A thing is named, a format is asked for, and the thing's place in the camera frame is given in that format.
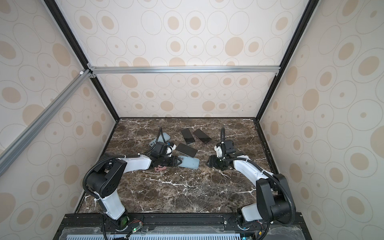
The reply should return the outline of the black phone silver edge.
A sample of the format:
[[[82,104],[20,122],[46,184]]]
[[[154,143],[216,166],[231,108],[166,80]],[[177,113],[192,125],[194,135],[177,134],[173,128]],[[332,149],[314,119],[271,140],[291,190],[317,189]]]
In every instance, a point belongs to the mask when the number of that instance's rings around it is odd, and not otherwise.
[[[177,147],[176,147],[176,151],[180,152],[180,153],[183,153],[189,157],[192,157],[194,158],[198,152],[198,150],[192,148],[192,147],[189,147],[185,144],[182,144],[180,143]]]

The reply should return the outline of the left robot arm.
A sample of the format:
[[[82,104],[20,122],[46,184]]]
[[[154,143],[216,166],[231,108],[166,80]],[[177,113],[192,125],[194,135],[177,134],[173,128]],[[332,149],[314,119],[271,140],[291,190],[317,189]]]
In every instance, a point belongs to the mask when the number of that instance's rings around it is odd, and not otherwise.
[[[177,167],[182,160],[173,155],[175,149],[176,145],[171,142],[159,142],[148,153],[107,156],[87,171],[82,187],[95,198],[109,220],[122,227],[128,222],[126,208],[117,191],[123,174],[159,167]]]

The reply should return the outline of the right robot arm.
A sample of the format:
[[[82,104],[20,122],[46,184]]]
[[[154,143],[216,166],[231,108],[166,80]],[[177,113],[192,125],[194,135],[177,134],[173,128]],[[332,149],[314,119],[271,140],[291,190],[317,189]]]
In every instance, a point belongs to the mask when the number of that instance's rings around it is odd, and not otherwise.
[[[294,223],[296,206],[286,177],[260,167],[242,151],[237,150],[231,140],[219,142],[214,149],[216,154],[210,156],[208,167],[223,171],[235,169],[256,187],[256,203],[240,209],[240,223],[259,220],[267,223],[276,221],[283,226]]]

